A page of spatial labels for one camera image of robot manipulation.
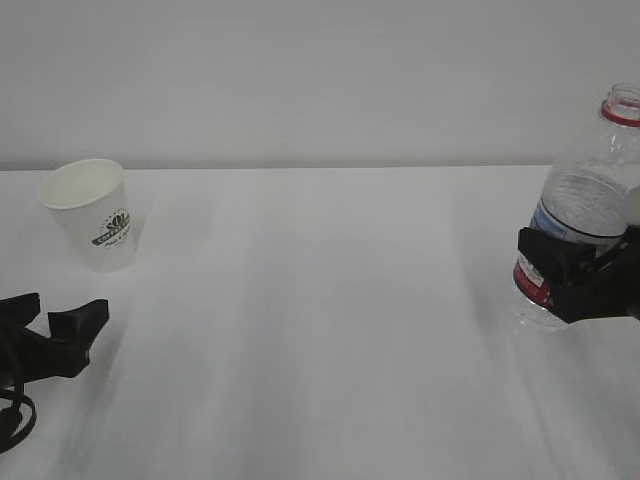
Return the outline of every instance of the bottle neck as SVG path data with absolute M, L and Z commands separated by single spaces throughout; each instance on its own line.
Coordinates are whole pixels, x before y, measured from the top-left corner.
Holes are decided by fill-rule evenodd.
M 600 113 L 618 125 L 640 128 L 640 85 L 614 85 L 607 99 L 602 102 Z

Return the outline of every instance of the white tablecloth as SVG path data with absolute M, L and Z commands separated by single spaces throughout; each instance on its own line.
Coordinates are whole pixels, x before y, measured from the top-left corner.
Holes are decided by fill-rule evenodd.
M 27 386 L 0 478 L 640 478 L 640 324 L 507 309 L 546 171 L 128 172 L 113 274 L 69 254 L 43 172 L 0 174 L 0 297 L 111 305 L 78 378 Z

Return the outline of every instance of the white wall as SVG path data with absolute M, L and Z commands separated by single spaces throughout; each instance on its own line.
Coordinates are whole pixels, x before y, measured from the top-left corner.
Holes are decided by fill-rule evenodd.
M 7 0 L 0 168 L 544 162 L 637 0 Z

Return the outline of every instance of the black cable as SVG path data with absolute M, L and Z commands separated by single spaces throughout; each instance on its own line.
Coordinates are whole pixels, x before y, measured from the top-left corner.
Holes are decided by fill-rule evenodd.
M 20 361 L 2 331 L 0 331 L 0 347 L 11 365 L 13 377 L 13 390 L 0 389 L 0 398 L 11 401 L 10 407 L 0 410 L 0 453 L 4 453 L 27 438 L 36 424 L 37 414 L 33 400 L 24 394 L 24 375 L 20 368 Z M 22 405 L 29 407 L 31 415 L 24 427 L 19 429 L 23 419 L 20 412 Z

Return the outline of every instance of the red label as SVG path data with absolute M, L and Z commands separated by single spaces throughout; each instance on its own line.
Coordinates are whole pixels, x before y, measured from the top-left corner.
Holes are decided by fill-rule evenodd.
M 539 276 L 539 273 L 537 271 L 531 272 L 530 269 L 534 267 L 531 264 L 527 265 L 527 263 L 527 260 L 524 258 L 518 259 L 513 269 L 513 279 L 522 293 L 529 297 L 531 301 L 541 307 L 548 308 L 551 305 L 551 289 L 549 283 L 544 279 L 540 281 L 540 278 L 536 278 L 536 275 Z

